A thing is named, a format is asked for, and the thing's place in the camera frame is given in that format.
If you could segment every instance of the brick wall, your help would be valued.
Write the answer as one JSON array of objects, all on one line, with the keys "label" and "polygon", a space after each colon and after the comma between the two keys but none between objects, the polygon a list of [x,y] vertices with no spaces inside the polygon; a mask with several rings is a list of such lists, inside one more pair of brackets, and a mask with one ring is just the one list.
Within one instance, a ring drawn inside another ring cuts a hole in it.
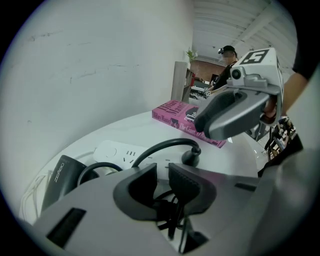
[{"label": "brick wall", "polygon": [[195,73],[196,77],[210,82],[212,74],[220,75],[225,68],[209,62],[194,60],[191,62],[190,69]]}]

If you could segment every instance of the white ceiling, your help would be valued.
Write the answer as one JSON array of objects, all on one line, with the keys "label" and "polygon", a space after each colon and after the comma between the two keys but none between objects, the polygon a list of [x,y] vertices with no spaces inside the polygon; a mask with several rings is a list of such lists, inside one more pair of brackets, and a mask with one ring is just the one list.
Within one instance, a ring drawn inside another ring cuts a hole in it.
[{"label": "white ceiling", "polygon": [[192,48],[198,59],[224,66],[218,49],[231,45],[239,59],[248,51],[274,47],[282,72],[292,74],[297,34],[294,22],[272,0],[193,0]]}]

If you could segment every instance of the pink book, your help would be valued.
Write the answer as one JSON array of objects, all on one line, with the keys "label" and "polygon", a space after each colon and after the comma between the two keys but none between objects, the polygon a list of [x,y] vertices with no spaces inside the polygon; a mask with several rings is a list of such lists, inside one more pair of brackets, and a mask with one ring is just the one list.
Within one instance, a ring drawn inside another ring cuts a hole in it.
[{"label": "pink book", "polygon": [[198,108],[178,100],[170,100],[152,110],[152,118],[221,148],[226,143],[225,140],[213,140],[203,132],[196,131],[194,120]]}]

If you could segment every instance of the power outlet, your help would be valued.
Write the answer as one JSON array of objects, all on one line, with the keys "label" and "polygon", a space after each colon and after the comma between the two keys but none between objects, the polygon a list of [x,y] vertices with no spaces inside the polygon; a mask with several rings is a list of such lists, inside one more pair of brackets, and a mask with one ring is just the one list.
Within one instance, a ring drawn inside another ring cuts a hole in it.
[{"label": "power outlet", "polygon": [[[103,141],[94,151],[93,159],[96,162],[113,163],[123,170],[132,167],[135,160],[148,148],[143,146],[136,146],[125,144],[112,140]],[[169,163],[181,163],[183,152],[168,151],[162,149],[141,162],[139,166],[143,167],[147,164],[157,163],[157,177],[160,180],[169,179]]]}]

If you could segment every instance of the white table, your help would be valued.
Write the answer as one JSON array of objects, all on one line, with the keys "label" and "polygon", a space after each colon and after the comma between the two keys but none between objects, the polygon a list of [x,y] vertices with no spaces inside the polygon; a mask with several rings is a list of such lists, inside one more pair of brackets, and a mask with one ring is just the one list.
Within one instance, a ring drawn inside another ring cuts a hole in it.
[{"label": "white table", "polygon": [[[145,112],[106,125],[78,139],[52,158],[34,180],[39,176],[45,175],[49,170],[54,170],[61,155],[75,158],[85,165],[93,164],[93,152],[104,140],[149,148],[157,143],[174,138],[189,138],[195,140],[201,148],[198,168],[208,171],[257,177],[258,170],[260,170],[266,162],[263,160],[264,156],[261,154],[262,147],[245,133],[232,137],[232,143],[227,141],[222,148],[217,148],[170,125],[152,119],[151,112]],[[163,150],[171,152],[180,151],[183,153],[190,150],[190,146],[174,146]],[[45,187],[45,185],[39,186],[36,191],[38,213],[41,211]],[[27,212],[25,215],[28,216],[24,219],[33,223],[36,215],[33,213],[35,210],[31,208],[35,208],[35,203],[31,203],[31,199],[25,204],[24,212]]]}]

